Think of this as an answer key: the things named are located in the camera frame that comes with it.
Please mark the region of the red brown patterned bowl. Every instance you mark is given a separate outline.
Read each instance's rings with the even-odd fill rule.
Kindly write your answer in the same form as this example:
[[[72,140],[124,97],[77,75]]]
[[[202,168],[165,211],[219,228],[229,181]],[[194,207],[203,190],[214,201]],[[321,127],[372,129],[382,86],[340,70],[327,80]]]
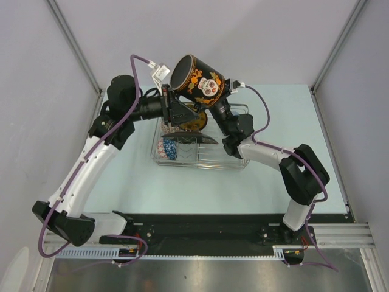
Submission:
[[[181,130],[177,126],[169,126],[169,125],[166,125],[164,122],[160,123],[160,129],[161,129],[163,134],[176,133],[176,132],[179,132]]]

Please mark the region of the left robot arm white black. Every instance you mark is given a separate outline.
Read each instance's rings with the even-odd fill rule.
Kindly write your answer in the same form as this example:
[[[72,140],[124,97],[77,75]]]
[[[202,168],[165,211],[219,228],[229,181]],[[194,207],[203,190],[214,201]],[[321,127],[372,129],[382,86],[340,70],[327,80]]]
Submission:
[[[171,126],[198,119],[196,109],[179,100],[170,85],[147,92],[130,75],[112,79],[107,101],[93,121],[84,149],[58,190],[47,200],[37,201],[33,214],[42,223],[39,241],[51,231],[66,244],[84,245],[91,237],[113,236],[121,243],[133,239],[134,228],[124,216],[111,212],[95,218],[84,207],[100,175],[135,131],[135,122],[161,118]]]

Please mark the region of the wire metal dish rack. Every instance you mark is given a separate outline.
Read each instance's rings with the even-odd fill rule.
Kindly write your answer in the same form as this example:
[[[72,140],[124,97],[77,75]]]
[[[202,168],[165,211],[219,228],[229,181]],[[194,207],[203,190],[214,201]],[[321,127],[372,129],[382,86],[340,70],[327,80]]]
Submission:
[[[151,147],[151,158],[161,166],[169,167],[195,167],[199,169],[216,169],[216,170],[242,170],[248,165],[247,160],[237,159],[229,156],[223,147],[222,139],[224,136],[219,129],[216,121],[209,111],[205,111],[208,115],[208,123],[200,132],[206,134],[218,141],[218,145],[211,144],[181,144],[177,143],[177,159],[172,161],[161,159],[156,153],[156,145],[158,140],[164,135],[160,129],[162,119],[159,118],[156,122],[153,138],[153,146]]]

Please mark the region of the blue patterned bowl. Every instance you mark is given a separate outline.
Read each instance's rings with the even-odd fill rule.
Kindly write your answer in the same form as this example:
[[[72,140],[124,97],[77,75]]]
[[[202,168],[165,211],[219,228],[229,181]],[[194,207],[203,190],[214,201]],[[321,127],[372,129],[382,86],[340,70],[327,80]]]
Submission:
[[[156,145],[156,153],[161,159],[177,159],[177,143],[174,140],[161,137]]]

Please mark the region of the black floral square plate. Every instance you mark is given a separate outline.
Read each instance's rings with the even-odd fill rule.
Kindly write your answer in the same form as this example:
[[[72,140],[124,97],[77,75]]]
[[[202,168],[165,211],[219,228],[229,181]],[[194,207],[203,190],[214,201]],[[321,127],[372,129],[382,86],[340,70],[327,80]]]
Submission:
[[[211,144],[211,145],[218,145],[218,141],[214,138],[200,133],[200,132],[174,132],[174,133],[167,133],[162,135],[162,138],[164,139],[170,139],[172,141],[175,141],[177,143],[181,144]]]

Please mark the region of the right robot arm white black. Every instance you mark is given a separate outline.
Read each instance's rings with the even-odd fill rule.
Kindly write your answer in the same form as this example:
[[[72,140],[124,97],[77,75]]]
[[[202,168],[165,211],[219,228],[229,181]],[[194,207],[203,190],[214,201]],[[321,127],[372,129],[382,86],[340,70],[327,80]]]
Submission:
[[[285,243],[296,243],[314,204],[328,198],[325,186],[330,177],[323,164],[306,144],[289,150],[256,140],[253,116],[232,114],[226,100],[213,105],[210,113],[225,136],[222,144],[229,156],[259,162],[281,173],[290,201],[278,233]]]

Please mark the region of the red black mug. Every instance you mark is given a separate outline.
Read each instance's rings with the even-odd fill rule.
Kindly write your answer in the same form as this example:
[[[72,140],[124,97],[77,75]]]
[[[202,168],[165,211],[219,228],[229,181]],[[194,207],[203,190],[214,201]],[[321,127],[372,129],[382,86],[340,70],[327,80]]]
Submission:
[[[183,56],[172,71],[170,87],[175,94],[211,108],[230,95],[230,81],[192,54]]]

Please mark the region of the yellow round plate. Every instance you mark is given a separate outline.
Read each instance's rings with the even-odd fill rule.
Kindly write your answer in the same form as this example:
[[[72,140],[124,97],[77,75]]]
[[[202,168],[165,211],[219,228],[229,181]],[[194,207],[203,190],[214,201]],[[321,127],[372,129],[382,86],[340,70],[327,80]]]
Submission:
[[[178,127],[183,131],[189,132],[203,130],[208,123],[208,115],[205,113],[205,111],[197,109],[193,103],[188,103],[187,106],[198,113],[199,118],[187,123],[180,124]]]

